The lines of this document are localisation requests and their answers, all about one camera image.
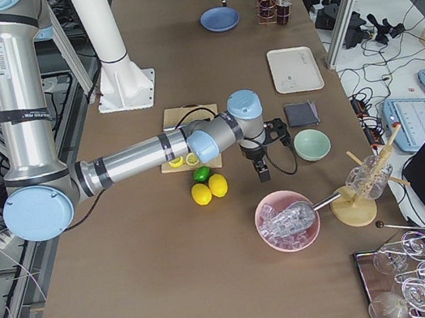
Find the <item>green lime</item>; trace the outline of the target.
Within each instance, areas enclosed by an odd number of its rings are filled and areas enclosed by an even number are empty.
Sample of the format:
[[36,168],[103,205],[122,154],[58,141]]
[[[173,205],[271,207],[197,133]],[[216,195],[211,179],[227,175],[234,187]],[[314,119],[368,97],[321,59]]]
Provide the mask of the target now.
[[197,183],[206,182],[211,177],[211,173],[212,171],[210,170],[209,166],[202,165],[200,168],[194,171],[193,179]]

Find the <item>mint green bowl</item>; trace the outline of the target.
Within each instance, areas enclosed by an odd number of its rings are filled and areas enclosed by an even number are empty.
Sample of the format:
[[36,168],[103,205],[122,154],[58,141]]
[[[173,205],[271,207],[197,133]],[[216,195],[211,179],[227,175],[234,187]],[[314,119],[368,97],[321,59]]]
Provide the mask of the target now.
[[307,161],[318,161],[327,156],[331,150],[330,139],[322,131],[306,129],[294,137],[296,153]]

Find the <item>clear plastic ice cubes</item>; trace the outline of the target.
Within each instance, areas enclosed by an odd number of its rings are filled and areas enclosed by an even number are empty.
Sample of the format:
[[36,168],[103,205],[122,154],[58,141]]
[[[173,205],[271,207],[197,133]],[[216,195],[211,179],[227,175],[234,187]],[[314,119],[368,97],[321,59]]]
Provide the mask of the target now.
[[307,231],[317,220],[317,213],[306,201],[295,201],[281,211],[264,204],[259,216],[263,238],[282,250],[305,247],[308,244]]

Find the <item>wine glass rack tray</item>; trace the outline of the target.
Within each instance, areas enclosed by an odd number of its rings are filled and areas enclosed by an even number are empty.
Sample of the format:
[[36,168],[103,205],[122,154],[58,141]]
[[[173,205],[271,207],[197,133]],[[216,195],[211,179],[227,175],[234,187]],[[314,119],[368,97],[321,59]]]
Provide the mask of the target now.
[[425,318],[425,232],[352,256],[370,318]]

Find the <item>yellow lemon near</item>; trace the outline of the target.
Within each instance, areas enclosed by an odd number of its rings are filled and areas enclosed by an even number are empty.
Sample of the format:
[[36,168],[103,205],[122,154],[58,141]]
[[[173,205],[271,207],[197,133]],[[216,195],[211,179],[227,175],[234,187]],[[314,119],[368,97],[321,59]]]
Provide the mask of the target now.
[[192,199],[199,206],[205,206],[212,200],[213,194],[209,187],[202,183],[194,184],[191,188]]

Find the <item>clear glass mug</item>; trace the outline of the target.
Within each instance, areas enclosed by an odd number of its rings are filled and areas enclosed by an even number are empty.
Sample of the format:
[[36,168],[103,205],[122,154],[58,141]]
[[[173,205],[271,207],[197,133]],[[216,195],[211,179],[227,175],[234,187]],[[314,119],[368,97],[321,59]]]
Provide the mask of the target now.
[[373,155],[352,169],[345,183],[361,198],[376,200],[383,194],[392,172],[392,165]]

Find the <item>pink bowl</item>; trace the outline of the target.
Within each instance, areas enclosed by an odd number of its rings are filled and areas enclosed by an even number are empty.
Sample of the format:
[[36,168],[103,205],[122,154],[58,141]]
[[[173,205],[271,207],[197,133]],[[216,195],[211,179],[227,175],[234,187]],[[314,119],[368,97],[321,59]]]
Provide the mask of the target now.
[[282,252],[301,251],[319,235],[320,217],[313,203],[295,191],[274,191],[266,195],[255,211],[260,237]]

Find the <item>blue plate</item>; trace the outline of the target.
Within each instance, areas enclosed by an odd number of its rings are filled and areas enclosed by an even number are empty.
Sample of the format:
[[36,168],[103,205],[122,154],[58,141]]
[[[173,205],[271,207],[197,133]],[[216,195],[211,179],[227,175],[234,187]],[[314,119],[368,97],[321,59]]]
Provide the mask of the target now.
[[205,11],[200,16],[200,24],[210,32],[227,32],[235,28],[240,21],[240,14],[231,7],[216,7]]

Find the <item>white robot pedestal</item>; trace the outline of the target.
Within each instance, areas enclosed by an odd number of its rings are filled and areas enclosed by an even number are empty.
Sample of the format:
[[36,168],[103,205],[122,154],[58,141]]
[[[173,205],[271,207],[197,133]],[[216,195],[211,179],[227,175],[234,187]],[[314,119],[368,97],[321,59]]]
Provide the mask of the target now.
[[154,70],[131,61],[108,0],[71,1],[101,64],[100,112],[150,109]]

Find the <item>yellow lemon far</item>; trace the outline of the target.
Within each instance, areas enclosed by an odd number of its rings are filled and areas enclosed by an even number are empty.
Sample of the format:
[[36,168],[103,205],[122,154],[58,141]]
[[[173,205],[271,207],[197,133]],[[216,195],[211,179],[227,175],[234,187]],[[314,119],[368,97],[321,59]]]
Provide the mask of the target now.
[[213,196],[222,198],[228,192],[228,183],[221,174],[214,174],[208,179],[208,187]]

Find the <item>grey folded cloth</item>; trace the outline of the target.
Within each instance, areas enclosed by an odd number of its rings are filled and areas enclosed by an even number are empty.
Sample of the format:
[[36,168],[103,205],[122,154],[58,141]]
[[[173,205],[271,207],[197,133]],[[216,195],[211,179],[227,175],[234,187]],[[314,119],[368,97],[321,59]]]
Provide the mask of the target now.
[[315,126],[320,123],[315,102],[306,101],[283,107],[289,127]]

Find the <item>lemon half slice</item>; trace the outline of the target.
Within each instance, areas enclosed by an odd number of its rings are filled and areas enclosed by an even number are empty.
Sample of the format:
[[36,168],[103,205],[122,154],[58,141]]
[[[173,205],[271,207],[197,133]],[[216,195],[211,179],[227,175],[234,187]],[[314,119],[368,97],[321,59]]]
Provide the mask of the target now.
[[185,159],[185,164],[187,164],[190,167],[197,166],[200,164],[200,159],[192,152],[188,153],[184,159]]
[[174,158],[173,160],[169,161],[168,165],[173,168],[178,168],[184,165],[185,159],[184,156]]

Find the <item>dark drink bottle front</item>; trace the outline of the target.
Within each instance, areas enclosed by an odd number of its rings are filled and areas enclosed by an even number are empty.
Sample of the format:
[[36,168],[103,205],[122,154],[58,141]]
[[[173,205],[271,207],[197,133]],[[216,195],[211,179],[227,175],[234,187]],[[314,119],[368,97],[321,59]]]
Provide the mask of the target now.
[[290,18],[291,0],[277,0],[277,22],[286,25]]

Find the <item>wooden cutting board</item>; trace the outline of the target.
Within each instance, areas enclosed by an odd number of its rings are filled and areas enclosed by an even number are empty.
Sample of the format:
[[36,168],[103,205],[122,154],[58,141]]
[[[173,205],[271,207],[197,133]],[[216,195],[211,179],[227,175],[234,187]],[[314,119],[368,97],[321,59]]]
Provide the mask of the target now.
[[[184,126],[184,124],[188,124],[193,120],[202,120],[202,119],[212,119],[218,113],[218,105],[215,103],[205,104],[205,105],[186,105],[183,107],[173,108],[173,109],[165,109],[163,116],[163,132],[174,130],[176,125],[180,127]],[[193,171],[197,168],[200,168],[202,165],[209,166],[210,168],[221,168],[222,160],[221,155],[215,157],[214,160],[207,162],[206,164],[200,163],[196,166],[188,166],[184,163],[181,167],[171,168],[168,163],[164,163],[161,165],[161,172],[164,173],[178,173],[183,171]]]

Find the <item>metal ice scoop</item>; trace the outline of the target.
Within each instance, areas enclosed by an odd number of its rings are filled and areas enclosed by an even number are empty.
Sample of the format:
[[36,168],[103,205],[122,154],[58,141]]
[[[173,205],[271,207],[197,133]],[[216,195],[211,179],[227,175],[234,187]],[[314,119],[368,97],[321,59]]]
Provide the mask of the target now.
[[341,193],[334,192],[316,204],[300,200],[290,204],[273,219],[276,235],[281,237],[292,235],[310,228],[316,222],[317,210],[331,204],[340,196]]

